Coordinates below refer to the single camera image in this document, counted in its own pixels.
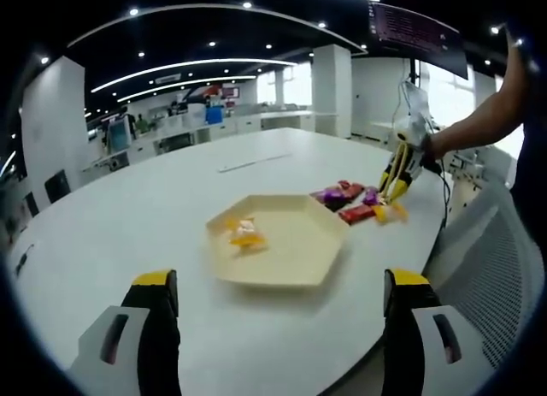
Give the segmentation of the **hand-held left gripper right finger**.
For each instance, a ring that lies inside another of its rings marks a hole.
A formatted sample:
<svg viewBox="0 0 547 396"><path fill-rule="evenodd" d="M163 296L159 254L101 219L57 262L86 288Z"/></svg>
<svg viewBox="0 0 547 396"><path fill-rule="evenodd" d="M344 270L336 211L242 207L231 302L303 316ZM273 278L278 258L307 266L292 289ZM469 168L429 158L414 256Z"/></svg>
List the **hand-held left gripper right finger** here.
<svg viewBox="0 0 547 396"><path fill-rule="evenodd" d="M424 276L385 271L384 395L475 395L494 369L479 332Z"/></svg>

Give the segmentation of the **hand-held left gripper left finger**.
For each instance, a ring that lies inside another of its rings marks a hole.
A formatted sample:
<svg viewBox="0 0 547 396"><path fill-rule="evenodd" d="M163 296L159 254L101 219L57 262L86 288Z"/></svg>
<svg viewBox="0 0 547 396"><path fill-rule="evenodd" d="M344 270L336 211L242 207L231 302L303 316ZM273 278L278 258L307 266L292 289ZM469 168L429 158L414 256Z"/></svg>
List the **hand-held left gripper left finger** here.
<svg viewBox="0 0 547 396"><path fill-rule="evenodd" d="M180 395L177 273L138 276L79 337L70 378L85 395Z"/></svg>

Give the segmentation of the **person's right hand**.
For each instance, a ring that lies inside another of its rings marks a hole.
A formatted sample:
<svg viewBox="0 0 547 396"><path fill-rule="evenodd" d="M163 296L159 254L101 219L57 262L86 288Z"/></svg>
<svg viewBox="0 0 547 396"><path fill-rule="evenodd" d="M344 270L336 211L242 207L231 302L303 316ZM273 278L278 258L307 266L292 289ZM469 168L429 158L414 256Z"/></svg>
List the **person's right hand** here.
<svg viewBox="0 0 547 396"><path fill-rule="evenodd" d="M441 175L443 173L443 169L441 168L442 157L439 157L435 153L431 135L427 134L422 140L421 151L421 166L434 174Z"/></svg>

